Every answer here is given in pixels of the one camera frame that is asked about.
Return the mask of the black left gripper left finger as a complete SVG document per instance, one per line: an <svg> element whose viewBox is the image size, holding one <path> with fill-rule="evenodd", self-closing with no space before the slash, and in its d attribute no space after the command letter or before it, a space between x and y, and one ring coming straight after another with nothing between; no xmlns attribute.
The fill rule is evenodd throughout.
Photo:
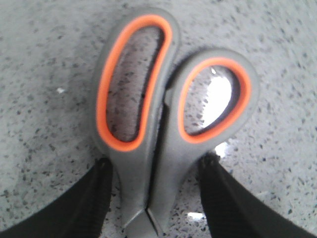
<svg viewBox="0 0 317 238"><path fill-rule="evenodd" d="M113 166L101 158L67 192L2 238L98 238L109 209Z"/></svg>

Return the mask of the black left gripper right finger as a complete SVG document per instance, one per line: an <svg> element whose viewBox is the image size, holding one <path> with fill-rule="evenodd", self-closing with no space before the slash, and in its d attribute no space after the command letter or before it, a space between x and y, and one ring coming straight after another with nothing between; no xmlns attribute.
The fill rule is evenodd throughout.
<svg viewBox="0 0 317 238"><path fill-rule="evenodd" d="M314 237L253 196L221 166L218 155L205 154L199 173L201 203L211 237Z"/></svg>

